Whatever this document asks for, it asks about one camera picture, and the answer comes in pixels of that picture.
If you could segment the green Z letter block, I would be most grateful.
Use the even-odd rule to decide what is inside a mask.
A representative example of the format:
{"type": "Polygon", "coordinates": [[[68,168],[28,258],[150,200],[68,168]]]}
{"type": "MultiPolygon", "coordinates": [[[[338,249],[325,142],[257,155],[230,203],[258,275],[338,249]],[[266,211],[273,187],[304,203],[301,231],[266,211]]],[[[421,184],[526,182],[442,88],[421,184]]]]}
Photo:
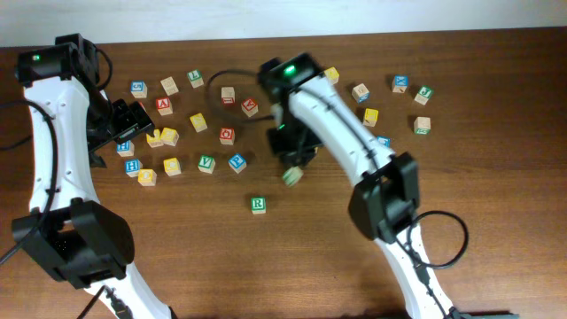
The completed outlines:
{"type": "Polygon", "coordinates": [[[283,182],[287,187],[292,187],[299,182],[303,176],[303,170],[300,167],[290,167],[282,176],[283,182]]]}

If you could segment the green R letter block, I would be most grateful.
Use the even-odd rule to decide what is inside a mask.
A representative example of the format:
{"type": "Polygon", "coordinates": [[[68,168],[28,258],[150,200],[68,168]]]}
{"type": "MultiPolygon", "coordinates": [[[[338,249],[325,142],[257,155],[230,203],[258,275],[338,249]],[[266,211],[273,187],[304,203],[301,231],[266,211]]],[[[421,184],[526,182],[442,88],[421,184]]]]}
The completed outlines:
{"type": "Polygon", "coordinates": [[[253,214],[264,214],[267,211],[266,199],[264,197],[251,198],[251,211],[253,214]]]}

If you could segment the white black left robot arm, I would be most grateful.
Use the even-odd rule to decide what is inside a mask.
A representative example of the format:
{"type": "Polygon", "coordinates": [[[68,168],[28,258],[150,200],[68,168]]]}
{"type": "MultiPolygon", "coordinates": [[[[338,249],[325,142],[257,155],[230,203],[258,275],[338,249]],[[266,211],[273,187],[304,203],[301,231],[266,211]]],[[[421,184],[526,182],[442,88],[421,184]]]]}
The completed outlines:
{"type": "Polygon", "coordinates": [[[23,52],[16,77],[30,110],[35,161],[27,216],[12,221],[16,248],[52,279],[103,302],[118,318],[171,318],[134,263],[128,223],[103,207],[91,171],[98,150],[155,126],[137,102],[109,100],[98,61],[103,52],[81,35],[23,52]]]}

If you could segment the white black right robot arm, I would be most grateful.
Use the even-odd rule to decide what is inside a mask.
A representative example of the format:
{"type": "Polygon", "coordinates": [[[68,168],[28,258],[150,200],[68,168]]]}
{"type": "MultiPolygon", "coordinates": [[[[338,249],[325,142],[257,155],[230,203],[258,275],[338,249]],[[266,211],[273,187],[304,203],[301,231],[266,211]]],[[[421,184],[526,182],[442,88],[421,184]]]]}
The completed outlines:
{"type": "Polygon", "coordinates": [[[387,259],[411,318],[461,318],[435,276],[464,255],[440,265],[429,261],[419,222],[418,167],[407,152],[396,154],[358,120],[307,53],[273,58],[257,74],[274,103],[276,128],[268,131],[272,152],[290,167],[304,167],[325,147],[353,186],[348,212],[353,224],[387,259]]]}

